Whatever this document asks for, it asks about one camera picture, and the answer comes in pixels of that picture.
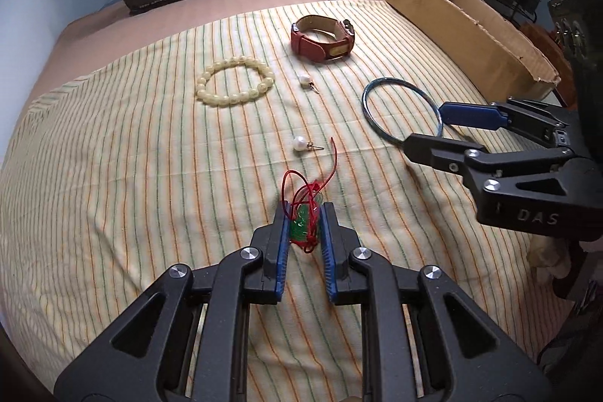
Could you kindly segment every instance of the screw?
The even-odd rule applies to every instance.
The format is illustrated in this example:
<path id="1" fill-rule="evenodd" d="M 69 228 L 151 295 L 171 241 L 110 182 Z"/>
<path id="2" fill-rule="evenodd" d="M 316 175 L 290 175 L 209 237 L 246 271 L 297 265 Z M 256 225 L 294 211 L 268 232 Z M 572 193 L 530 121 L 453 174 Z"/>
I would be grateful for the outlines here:
<path id="1" fill-rule="evenodd" d="M 248 261 L 255 259 L 260 255 L 260 251 L 255 247 L 243 247 L 240 250 L 240 256 Z"/>
<path id="2" fill-rule="evenodd" d="M 484 189 L 488 191 L 498 191 L 500 189 L 500 183 L 495 179 L 486 179 L 484 181 Z"/>
<path id="3" fill-rule="evenodd" d="M 442 270 L 437 266 L 425 266 L 423 268 L 423 274 L 430 280 L 437 280 L 442 276 Z"/>
<path id="4" fill-rule="evenodd" d="M 174 266 L 170 267 L 170 276 L 172 278 L 184 278 L 187 271 L 188 266 L 185 264 L 175 264 Z"/>
<path id="5" fill-rule="evenodd" d="M 352 254 L 356 259 L 365 260 L 373 255 L 373 251 L 366 247 L 357 247 L 352 251 Z"/>

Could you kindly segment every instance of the red cord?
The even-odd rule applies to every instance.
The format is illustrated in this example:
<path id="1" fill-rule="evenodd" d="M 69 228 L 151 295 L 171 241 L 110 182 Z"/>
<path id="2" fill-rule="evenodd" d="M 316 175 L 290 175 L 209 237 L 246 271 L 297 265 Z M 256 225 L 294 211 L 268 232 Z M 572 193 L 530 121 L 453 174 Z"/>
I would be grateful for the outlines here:
<path id="1" fill-rule="evenodd" d="M 291 239 L 291 242 L 293 244 L 301 247 L 303 251 L 307 254 L 311 253 L 318 244 L 318 239 L 316 237 L 318 226 L 318 206 L 315 201 L 316 195 L 319 194 L 319 192 L 325 186 L 327 186 L 327 183 L 331 180 L 331 177 L 334 176 L 335 171 L 337 170 L 337 147 L 335 146 L 335 140 L 333 139 L 333 137 L 331 137 L 331 145 L 333 146 L 333 151 L 335 154 L 335 162 L 333 164 L 333 170 L 331 171 L 331 174 L 329 174 L 329 177 L 327 177 L 327 179 L 322 184 L 319 183 L 317 179 L 315 179 L 314 182 L 309 183 L 307 179 L 303 176 L 303 174 L 294 169 L 289 169 L 283 176 L 283 182 L 280 187 L 280 203 L 283 207 L 285 216 L 290 219 L 290 221 L 293 222 L 297 218 L 297 211 L 300 205 L 308 205 L 309 224 L 308 231 L 306 232 L 306 240 Z M 289 210 L 287 210 L 287 207 L 285 206 L 285 184 L 287 177 L 290 174 L 294 174 L 295 176 L 300 177 L 304 184 L 293 194 L 291 207 Z"/>

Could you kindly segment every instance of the red leather watch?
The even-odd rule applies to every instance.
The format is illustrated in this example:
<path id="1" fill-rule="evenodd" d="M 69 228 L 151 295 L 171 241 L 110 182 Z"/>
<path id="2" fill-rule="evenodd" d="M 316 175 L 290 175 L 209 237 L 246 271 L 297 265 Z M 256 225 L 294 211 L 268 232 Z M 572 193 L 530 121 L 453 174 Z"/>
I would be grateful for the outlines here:
<path id="1" fill-rule="evenodd" d="M 304 35 L 304 31 L 317 30 L 331 33 L 332 43 L 323 43 Z M 354 27 L 349 20 L 338 21 L 325 16 L 311 14 L 291 25 L 291 49 L 297 55 L 308 57 L 313 62 L 324 62 L 349 55 L 354 48 Z"/>

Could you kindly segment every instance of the brown cardboard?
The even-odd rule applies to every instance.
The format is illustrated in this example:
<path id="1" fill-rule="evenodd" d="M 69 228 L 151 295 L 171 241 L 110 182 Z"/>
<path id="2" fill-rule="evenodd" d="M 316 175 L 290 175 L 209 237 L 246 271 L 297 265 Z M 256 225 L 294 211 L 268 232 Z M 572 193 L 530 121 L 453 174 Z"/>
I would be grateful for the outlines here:
<path id="1" fill-rule="evenodd" d="M 483 0 L 386 0 L 465 72 L 486 101 L 542 99 L 559 82 L 548 59 Z"/>

